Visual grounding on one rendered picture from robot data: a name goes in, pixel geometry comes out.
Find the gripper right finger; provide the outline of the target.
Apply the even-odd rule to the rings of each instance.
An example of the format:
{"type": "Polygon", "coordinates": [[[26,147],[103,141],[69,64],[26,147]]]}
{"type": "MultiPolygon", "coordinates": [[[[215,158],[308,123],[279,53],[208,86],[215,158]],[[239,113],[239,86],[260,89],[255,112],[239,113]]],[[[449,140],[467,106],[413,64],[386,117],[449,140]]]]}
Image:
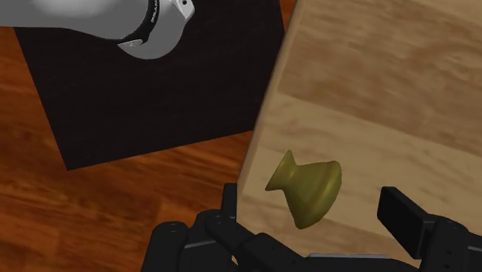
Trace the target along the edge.
{"type": "Polygon", "coordinates": [[[430,214],[396,187],[381,189],[377,218],[419,272],[482,272],[482,236],[445,216],[430,214]]]}

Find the olive green vase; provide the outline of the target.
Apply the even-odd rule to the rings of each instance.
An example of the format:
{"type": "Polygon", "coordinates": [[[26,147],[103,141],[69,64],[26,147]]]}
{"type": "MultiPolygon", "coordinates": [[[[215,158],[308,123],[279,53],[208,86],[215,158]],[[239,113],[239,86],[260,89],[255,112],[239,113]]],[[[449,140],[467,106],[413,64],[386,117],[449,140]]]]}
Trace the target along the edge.
{"type": "Polygon", "coordinates": [[[283,192],[294,225],[303,230],[318,223],[334,204],[342,184],[338,161],[299,165],[287,151],[265,190],[283,192]]]}

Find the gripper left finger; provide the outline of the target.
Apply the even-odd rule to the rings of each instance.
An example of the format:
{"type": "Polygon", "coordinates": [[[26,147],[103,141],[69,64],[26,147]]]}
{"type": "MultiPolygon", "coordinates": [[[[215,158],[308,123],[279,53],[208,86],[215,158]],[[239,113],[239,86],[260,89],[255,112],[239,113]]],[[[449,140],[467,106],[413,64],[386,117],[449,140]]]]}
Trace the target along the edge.
{"type": "Polygon", "coordinates": [[[303,272],[305,259],[266,233],[236,221],[237,184],[227,183],[219,209],[200,212],[188,227],[157,225],[141,272],[303,272]]]}

